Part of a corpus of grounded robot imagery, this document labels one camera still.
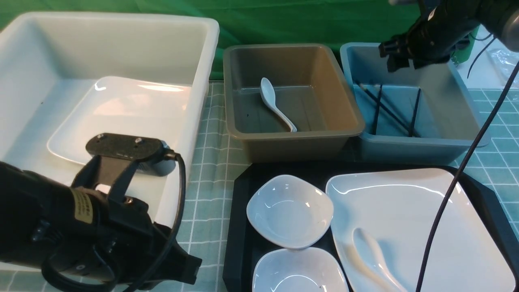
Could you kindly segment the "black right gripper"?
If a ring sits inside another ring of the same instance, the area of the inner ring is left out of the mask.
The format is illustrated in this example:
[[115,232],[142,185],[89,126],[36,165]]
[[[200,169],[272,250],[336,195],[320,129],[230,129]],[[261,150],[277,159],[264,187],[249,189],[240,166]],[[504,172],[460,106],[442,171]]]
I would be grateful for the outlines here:
[[419,69],[446,63],[453,51],[466,46],[463,39],[480,24],[486,4],[485,0],[441,0],[421,15],[400,41],[379,44],[380,57],[393,56],[387,59],[388,72],[411,64]]

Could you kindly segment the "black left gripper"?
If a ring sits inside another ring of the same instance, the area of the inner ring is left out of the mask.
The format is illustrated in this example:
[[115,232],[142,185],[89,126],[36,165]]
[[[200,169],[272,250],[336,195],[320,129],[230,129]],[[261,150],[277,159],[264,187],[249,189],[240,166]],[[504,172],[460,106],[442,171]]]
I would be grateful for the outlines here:
[[97,190],[66,187],[53,194],[41,219],[45,255],[41,274],[63,292],[150,290],[162,281],[195,284],[202,259],[190,255],[176,239],[185,205],[180,188],[174,225],[152,222],[147,205]]

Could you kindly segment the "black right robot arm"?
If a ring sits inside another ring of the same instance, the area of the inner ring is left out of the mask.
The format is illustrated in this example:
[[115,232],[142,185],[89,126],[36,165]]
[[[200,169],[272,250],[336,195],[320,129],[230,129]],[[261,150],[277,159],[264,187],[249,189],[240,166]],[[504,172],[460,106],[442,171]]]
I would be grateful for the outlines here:
[[517,0],[420,0],[420,17],[404,33],[379,44],[389,72],[420,69],[450,61],[468,44],[478,26],[501,41],[508,50],[519,50],[519,2]]

